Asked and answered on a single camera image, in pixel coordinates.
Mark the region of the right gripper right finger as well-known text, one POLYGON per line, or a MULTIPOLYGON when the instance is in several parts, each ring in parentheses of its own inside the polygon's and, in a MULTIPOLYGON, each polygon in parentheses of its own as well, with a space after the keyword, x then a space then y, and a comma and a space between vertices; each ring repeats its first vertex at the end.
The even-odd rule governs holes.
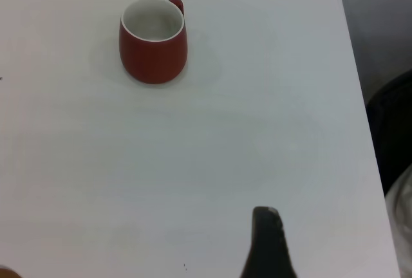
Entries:
POLYGON ((251 246, 242 277, 296 277, 283 222, 273 207, 255 207, 252 212, 251 246))

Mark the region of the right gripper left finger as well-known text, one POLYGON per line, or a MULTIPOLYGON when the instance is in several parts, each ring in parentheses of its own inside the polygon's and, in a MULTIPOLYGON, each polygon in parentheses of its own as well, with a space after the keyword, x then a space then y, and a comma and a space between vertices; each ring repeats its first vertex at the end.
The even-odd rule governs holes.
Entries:
POLYGON ((17 272, 7 267, 0 267, 0 278, 22 278, 17 272))

